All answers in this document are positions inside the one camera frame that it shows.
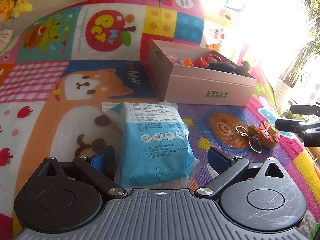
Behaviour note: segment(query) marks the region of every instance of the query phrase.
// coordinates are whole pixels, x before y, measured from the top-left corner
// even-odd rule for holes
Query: metal screw
[[[109,190],[109,193],[113,196],[121,196],[124,194],[124,189],[119,188],[119,187],[115,187],[115,188],[112,188],[111,190]]]
[[[197,190],[197,193],[202,196],[209,196],[213,193],[213,191],[208,187],[201,187]]]

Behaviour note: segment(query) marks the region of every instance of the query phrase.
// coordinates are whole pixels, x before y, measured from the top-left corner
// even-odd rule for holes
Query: keychain
[[[247,129],[243,126],[238,125],[236,131],[241,136],[247,136],[249,139],[250,148],[256,152],[261,153],[262,147],[269,150],[273,150],[279,143],[280,134],[274,125],[271,123],[261,120],[259,127],[250,125]],[[252,143],[256,141],[260,147],[259,150],[253,148]]]

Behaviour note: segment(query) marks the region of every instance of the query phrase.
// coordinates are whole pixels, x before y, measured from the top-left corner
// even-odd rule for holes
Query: white flower pot
[[[293,88],[284,83],[281,79],[277,79],[273,89],[278,111],[282,113],[284,106],[291,97]]]

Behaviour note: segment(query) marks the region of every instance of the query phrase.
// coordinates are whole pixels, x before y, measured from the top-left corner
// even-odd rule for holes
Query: pink box
[[[169,103],[246,106],[253,94],[257,80],[250,74],[240,76],[221,71],[174,65],[164,52],[195,60],[215,54],[223,62],[235,63],[218,52],[170,41],[151,42],[149,66],[160,95]]]

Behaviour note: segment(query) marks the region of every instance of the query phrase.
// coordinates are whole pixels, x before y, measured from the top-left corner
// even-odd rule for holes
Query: plant leaf
[[[131,44],[131,35],[127,31],[122,31],[121,32],[121,41],[125,46],[130,46]]]

